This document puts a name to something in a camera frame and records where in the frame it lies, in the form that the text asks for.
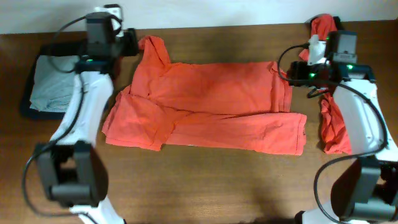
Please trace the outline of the orange t-shirt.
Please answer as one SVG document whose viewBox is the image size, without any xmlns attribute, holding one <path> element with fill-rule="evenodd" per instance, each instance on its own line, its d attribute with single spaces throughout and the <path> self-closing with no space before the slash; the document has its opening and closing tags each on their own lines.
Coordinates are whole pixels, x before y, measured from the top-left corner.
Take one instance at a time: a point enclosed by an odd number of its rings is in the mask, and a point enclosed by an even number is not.
<svg viewBox="0 0 398 224">
<path fill-rule="evenodd" d="M 173 63 L 164 41 L 139 41 L 143 57 L 102 131 L 108 144 L 153 151 L 166 144 L 299 156 L 306 116 L 275 62 Z"/>
</svg>

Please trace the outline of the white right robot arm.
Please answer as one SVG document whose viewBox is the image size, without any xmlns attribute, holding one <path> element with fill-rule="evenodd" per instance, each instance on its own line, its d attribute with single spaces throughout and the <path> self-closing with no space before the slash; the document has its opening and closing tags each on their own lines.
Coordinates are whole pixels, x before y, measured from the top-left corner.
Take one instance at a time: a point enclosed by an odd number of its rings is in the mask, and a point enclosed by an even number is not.
<svg viewBox="0 0 398 224">
<path fill-rule="evenodd" d="M 327 87 L 343 116 L 353 163 L 335 181 L 329 202 L 296 215 L 297 223 L 379 223 L 397 220 L 397 146 L 389 134 L 368 65 L 291 64 L 294 86 Z"/>
</svg>

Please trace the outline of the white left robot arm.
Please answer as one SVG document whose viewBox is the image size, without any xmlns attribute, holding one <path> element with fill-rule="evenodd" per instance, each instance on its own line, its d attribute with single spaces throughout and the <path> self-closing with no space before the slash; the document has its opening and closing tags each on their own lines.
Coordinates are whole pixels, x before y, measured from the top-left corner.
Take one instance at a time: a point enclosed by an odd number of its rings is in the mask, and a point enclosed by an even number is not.
<svg viewBox="0 0 398 224">
<path fill-rule="evenodd" d="M 37 144 L 35 162 L 46 198 L 67 208 L 83 223 L 125 223 L 108 197 L 108 172 L 95 151 L 103 111 L 113 94 L 119 60 L 138 54 L 136 31 L 129 28 L 112 56 L 83 56 L 75 64 L 74 89 L 60 126 L 47 144 Z"/>
</svg>

